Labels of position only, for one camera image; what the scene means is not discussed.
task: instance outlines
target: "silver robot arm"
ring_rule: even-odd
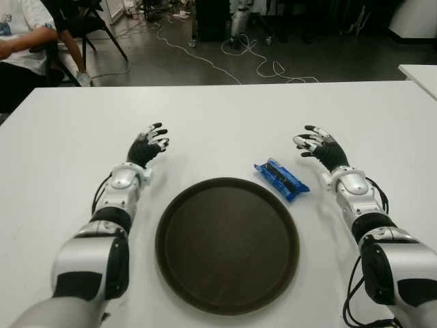
[[[350,167],[332,136],[315,126],[305,129],[313,133],[298,135],[294,142],[306,150],[303,157],[314,156],[330,171],[322,177],[326,188],[335,193],[358,244],[367,294],[389,307],[396,318],[390,320],[394,327],[437,327],[437,253],[391,221],[377,200],[375,185],[363,171]],[[348,323],[353,328],[387,325],[387,320]]]
[[[127,161],[101,186],[91,221],[57,254],[53,297],[29,308],[11,328],[97,328],[108,302],[124,294],[129,283],[128,234],[140,191],[151,177],[145,166],[169,145],[160,137],[167,133],[161,126],[154,124],[135,139]]]

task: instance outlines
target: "blue snack package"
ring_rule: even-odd
[[[305,184],[301,183],[297,177],[274,159],[268,159],[266,164],[255,164],[254,166],[289,202],[298,194],[307,193],[309,191],[309,188]]]

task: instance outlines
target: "floor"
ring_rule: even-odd
[[[186,48],[196,56],[210,60],[234,75],[242,84],[285,83],[281,77],[263,78],[256,68],[262,59],[246,53],[230,56],[221,52],[220,42],[200,42],[195,49],[188,47],[191,37],[189,21],[164,16],[157,24],[122,17],[114,26],[114,34],[125,50],[130,63],[103,33],[91,39],[97,52],[88,47],[88,69],[95,86],[121,85],[220,85],[237,83],[211,64],[188,56],[182,49],[171,48],[156,34],[172,44]],[[292,32],[289,42],[265,42],[265,34],[250,27],[247,34],[258,42],[253,48],[269,61],[261,67],[263,74],[272,74],[272,61],[280,62],[289,77],[316,77],[320,82],[402,80],[399,64],[437,64],[437,50],[430,45],[399,45],[388,36],[318,36],[312,44],[302,42],[300,33]]]

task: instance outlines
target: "round tray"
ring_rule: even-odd
[[[216,178],[179,194],[156,233],[156,256],[170,287],[215,314],[262,308],[293,278],[296,226],[269,191],[249,181]]]

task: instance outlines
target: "chair leg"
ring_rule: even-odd
[[[82,58],[83,58],[83,65],[86,68],[87,67],[87,42],[84,38],[82,38]]]
[[[89,38],[87,38],[87,37],[85,36],[84,39],[85,39],[85,41],[89,44],[89,46],[93,48],[94,51],[97,51],[97,50],[96,50],[96,47],[91,43],[91,41],[89,40]]]
[[[104,30],[106,31],[106,33],[109,35],[109,37],[111,38],[112,42],[114,42],[115,46],[118,48],[118,50],[120,51],[120,53],[122,54],[123,58],[128,61],[128,56],[126,56],[126,54],[124,53],[123,49],[121,48],[121,46],[118,44],[117,39],[115,39],[115,37],[112,35],[111,31],[109,31],[107,26],[104,26]]]
[[[74,75],[70,72],[70,70],[68,70],[68,68],[66,68],[64,63],[59,58],[56,60],[56,64],[61,68],[62,72],[64,72],[67,75],[67,77],[70,79],[71,82],[73,82],[75,86],[77,87],[81,86],[81,84],[76,80]]]

